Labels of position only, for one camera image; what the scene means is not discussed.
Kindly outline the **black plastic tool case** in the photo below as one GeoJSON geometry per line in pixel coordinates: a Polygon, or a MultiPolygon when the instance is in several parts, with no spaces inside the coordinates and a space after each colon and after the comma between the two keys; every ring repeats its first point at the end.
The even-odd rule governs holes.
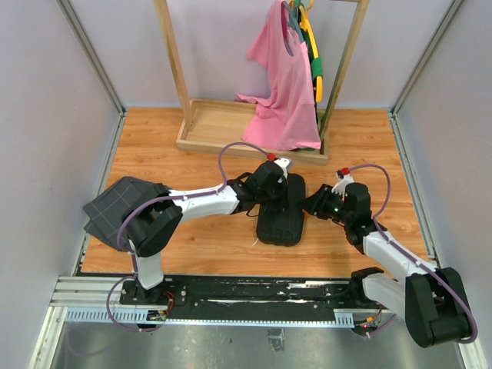
{"type": "Polygon", "coordinates": [[[298,174],[290,174],[284,197],[260,206],[256,226],[257,239],[265,244],[284,247],[298,244],[304,228],[301,202],[305,198],[304,178],[298,174]]]}

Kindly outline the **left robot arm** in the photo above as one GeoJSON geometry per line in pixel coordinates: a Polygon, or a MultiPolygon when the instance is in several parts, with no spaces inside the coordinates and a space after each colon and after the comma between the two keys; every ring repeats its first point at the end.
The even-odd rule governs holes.
{"type": "Polygon", "coordinates": [[[252,173],[212,188],[176,191],[154,184],[123,214],[117,240],[128,236],[138,295],[148,304],[165,294],[161,251],[177,227],[190,220],[212,215],[249,212],[284,196],[288,184],[289,158],[270,158],[252,173]]]}

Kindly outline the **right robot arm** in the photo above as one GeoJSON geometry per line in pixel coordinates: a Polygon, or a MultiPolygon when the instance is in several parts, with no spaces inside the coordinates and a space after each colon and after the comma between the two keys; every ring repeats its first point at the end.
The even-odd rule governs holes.
{"type": "Polygon", "coordinates": [[[478,336],[460,274],[439,268],[407,249],[379,222],[367,185],[356,182],[352,168],[337,172],[336,185],[322,185],[304,199],[302,208],[344,229],[346,239],[361,254],[384,266],[357,271],[348,288],[350,302],[359,308],[372,301],[402,320],[420,347],[450,341],[472,344],[478,336]]]}

